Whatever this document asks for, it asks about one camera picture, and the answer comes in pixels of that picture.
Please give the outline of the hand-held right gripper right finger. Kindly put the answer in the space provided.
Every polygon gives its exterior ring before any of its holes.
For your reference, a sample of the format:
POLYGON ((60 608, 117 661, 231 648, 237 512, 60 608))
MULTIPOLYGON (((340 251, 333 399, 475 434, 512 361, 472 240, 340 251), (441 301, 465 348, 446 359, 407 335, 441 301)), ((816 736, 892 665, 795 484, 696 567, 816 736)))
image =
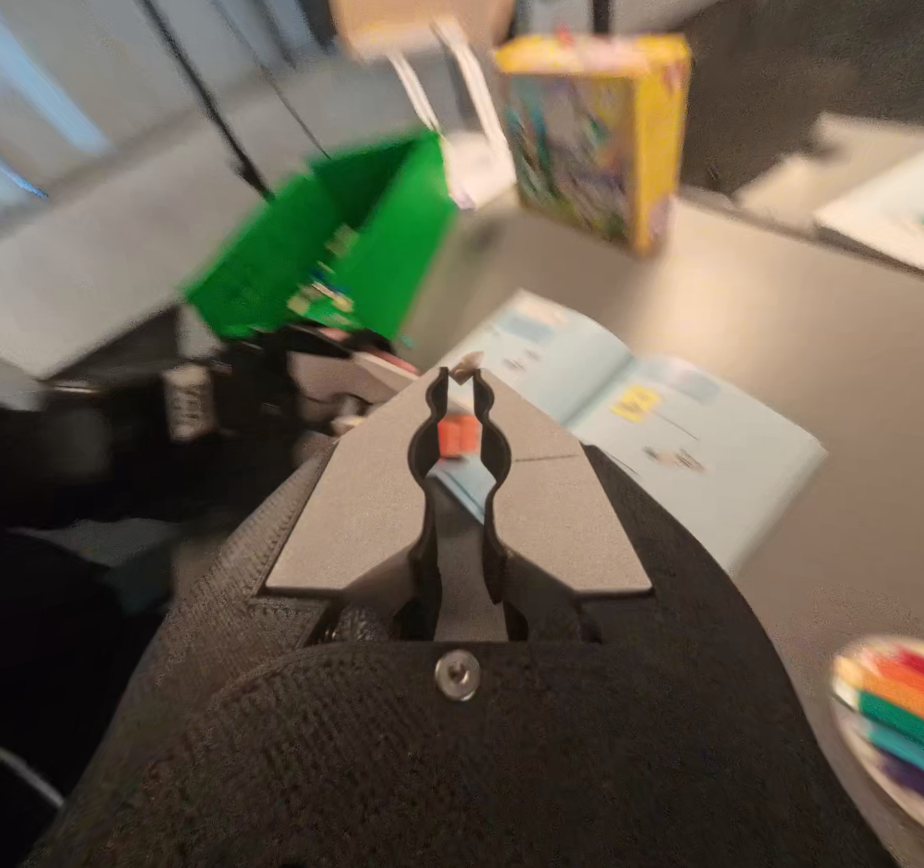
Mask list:
POLYGON ((482 573, 509 627, 582 626, 588 603, 653 583, 579 440, 490 371, 471 378, 481 425, 482 573))

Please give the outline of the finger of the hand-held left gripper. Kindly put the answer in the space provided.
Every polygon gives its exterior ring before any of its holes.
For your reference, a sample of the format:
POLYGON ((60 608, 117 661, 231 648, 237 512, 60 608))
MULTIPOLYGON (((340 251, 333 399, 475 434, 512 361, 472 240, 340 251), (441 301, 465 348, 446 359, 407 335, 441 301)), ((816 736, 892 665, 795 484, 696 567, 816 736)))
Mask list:
POLYGON ((340 413, 345 403, 376 407, 418 378, 418 372, 397 356, 359 352, 346 358, 316 354, 287 355, 300 417, 322 423, 340 413))

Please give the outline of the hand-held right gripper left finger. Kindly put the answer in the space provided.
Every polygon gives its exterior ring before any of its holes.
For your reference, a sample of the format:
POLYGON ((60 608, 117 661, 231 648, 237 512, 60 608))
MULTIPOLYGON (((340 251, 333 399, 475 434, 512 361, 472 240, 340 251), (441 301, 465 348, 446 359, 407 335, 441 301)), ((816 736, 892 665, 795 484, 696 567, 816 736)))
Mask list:
POLYGON ((436 367, 335 444, 265 582, 273 596, 335 599, 391 621, 442 604, 435 509, 444 369, 436 367))

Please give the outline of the white lego animal model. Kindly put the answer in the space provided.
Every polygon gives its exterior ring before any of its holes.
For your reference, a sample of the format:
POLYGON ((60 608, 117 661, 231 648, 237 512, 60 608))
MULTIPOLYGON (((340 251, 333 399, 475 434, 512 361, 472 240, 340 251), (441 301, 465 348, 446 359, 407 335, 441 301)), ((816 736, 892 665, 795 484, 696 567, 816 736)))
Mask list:
POLYGON ((464 460, 480 453, 481 423, 468 413, 446 415, 437 424, 442 460, 464 460))

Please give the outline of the green bin with lego pieces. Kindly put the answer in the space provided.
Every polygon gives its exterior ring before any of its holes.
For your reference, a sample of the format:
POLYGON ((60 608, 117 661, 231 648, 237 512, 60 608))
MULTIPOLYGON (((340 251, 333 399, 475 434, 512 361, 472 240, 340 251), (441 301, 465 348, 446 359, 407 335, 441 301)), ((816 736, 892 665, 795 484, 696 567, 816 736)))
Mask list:
POLYGON ((301 320, 393 341, 457 212, 435 132, 341 146, 260 202, 182 295, 221 340, 301 320))

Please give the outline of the yellow lego box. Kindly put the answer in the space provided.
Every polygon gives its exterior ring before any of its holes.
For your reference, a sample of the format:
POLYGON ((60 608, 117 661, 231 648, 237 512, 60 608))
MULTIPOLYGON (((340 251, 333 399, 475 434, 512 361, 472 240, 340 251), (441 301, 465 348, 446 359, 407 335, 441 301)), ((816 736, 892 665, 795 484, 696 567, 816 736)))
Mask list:
POLYGON ((687 39, 533 34, 492 58, 522 203, 636 255, 658 249, 687 131, 687 39))

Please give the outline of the plate of rainbow lego bricks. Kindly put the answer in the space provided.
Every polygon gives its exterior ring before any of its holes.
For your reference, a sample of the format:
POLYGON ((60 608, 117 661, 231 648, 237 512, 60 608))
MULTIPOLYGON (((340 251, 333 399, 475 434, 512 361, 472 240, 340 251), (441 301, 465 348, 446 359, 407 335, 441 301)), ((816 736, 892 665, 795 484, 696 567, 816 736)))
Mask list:
POLYGON ((923 827, 923 642, 874 635, 834 657, 834 723, 845 747, 895 807, 923 827))

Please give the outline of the open light blue booklet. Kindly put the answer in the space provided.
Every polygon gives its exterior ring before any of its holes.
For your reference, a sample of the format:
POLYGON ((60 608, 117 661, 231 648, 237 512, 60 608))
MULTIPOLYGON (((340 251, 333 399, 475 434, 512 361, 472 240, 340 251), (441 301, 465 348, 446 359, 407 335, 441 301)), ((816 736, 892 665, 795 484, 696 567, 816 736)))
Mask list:
POLYGON ((620 466, 731 576, 827 456, 742 390, 676 358, 632 354, 589 317, 522 289, 440 362, 471 353, 620 466))

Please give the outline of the black pole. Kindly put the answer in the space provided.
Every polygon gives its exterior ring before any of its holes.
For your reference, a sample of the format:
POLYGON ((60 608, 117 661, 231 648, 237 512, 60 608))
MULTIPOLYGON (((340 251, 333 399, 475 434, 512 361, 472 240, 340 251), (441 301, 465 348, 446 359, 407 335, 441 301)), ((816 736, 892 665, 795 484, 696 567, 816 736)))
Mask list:
POLYGON ((184 77, 187 85, 189 85, 198 100, 199 106, 206 119, 213 125, 219 135, 221 135, 225 146, 231 153, 238 177, 247 183, 253 191, 257 192, 262 199, 273 200, 274 194, 269 184, 265 181, 254 161, 248 156, 248 153, 238 141, 237 135, 233 132, 228 123, 226 123, 214 99, 213 93, 208 88, 205 80, 201 77, 199 70, 192 63, 190 56, 187 54, 176 32, 162 13, 157 2, 155 0, 136 0, 136 2, 153 26, 175 65, 178 66, 181 71, 182 77, 184 77))

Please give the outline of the white closed booklet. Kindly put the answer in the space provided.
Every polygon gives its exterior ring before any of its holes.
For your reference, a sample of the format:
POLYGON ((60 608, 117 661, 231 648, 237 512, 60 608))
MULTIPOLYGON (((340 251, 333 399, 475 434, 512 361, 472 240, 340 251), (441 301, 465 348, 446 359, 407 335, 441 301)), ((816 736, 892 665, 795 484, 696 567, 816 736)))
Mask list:
POLYGON ((923 155, 849 190, 813 213, 821 235, 923 270, 923 155))

